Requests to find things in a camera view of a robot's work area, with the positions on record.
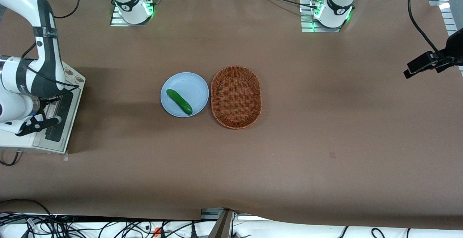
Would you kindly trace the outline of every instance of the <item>black strap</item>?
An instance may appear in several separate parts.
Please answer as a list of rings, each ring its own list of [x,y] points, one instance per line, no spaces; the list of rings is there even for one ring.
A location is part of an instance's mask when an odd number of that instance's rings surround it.
[[[18,68],[16,69],[16,87],[21,93],[26,93],[30,94],[30,91],[27,89],[26,85],[26,72],[27,72],[27,67],[30,65],[30,63],[35,60],[31,58],[23,58],[20,61],[20,64],[18,65]]]
[[[56,28],[45,27],[45,26],[35,26],[32,27],[35,37],[51,37],[58,38],[58,30]]]
[[[119,2],[119,1],[117,1],[117,0],[114,0],[114,1],[116,1],[116,4],[117,4],[117,6],[119,7],[119,9],[121,9],[122,11],[125,11],[125,12],[130,12],[130,11],[132,11],[132,8],[133,8],[136,4],[138,4],[138,2],[139,2],[140,0],[131,0],[131,1],[125,2],[125,3]]]
[[[344,14],[352,6],[352,4],[350,4],[348,6],[340,6],[340,5],[336,4],[336,3],[334,3],[333,0],[326,0],[326,2],[328,3],[328,6],[331,9],[333,9],[334,14],[336,16],[340,16],[340,15]]]

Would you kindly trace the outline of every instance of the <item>table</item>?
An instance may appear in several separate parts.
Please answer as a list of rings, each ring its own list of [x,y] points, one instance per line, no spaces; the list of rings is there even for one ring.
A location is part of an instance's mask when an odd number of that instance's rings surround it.
[[[48,1],[56,15],[75,4]],[[356,5],[342,32],[324,34],[302,33],[299,8],[273,0],[163,0],[146,27],[109,27],[110,0],[81,0],[56,21],[63,60],[86,76],[69,161],[24,154],[0,167],[0,198],[53,213],[188,220],[230,207],[306,224],[462,228],[461,74],[405,80],[429,50],[406,0]],[[412,7],[443,47],[438,7]],[[12,11],[0,35],[4,55],[33,42]],[[225,129],[210,105],[188,119],[162,109],[170,76],[210,82],[228,65],[260,79],[256,124]]]

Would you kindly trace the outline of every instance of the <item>plate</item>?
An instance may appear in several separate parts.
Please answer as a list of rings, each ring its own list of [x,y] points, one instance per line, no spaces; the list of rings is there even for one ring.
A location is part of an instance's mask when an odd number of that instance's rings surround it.
[[[172,89],[190,104],[193,113],[188,115],[178,104],[167,95],[167,90]],[[195,73],[177,73],[170,77],[162,86],[161,103],[164,109],[172,116],[186,118],[198,114],[204,109],[209,99],[209,87],[205,80]]]

